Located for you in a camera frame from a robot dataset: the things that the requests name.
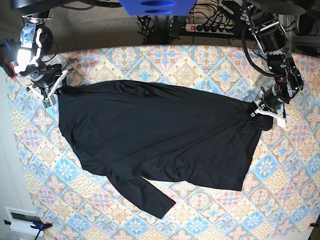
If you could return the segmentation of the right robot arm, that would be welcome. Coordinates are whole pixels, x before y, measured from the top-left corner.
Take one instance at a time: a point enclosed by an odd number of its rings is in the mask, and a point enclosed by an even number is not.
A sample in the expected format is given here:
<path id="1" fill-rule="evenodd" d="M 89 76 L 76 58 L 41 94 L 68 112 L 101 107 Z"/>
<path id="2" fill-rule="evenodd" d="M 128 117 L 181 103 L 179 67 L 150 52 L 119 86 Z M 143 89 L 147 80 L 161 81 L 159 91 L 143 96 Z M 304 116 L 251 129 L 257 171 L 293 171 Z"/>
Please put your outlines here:
<path id="1" fill-rule="evenodd" d="M 20 32 L 19 47 L 16 50 L 14 72 L 29 78 L 33 86 L 47 97 L 54 83 L 62 75 L 61 64 L 48 64 L 43 57 L 56 45 L 52 31 L 45 25 L 46 19 L 26 16 Z"/>

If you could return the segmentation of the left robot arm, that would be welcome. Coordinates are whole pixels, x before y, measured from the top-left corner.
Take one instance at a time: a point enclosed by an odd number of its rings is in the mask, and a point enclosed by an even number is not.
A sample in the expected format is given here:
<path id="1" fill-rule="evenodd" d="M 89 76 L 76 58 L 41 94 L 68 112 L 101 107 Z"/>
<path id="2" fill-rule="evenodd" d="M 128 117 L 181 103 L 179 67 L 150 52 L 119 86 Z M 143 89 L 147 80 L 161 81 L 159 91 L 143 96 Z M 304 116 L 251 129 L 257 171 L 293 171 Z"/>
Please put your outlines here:
<path id="1" fill-rule="evenodd" d="M 260 74 L 273 78 L 274 85 L 261 89 L 249 108 L 252 117 L 257 114 L 275 113 L 280 105 L 290 101 L 304 88 L 304 81 L 296 67 L 289 46 L 289 38 L 281 21 L 291 2 L 277 0 L 244 0 L 242 14 L 245 26 L 241 33 L 241 44 L 249 64 Z M 269 71 L 257 66 L 251 59 L 246 46 L 245 35 L 251 33 L 259 49 L 266 56 Z"/>

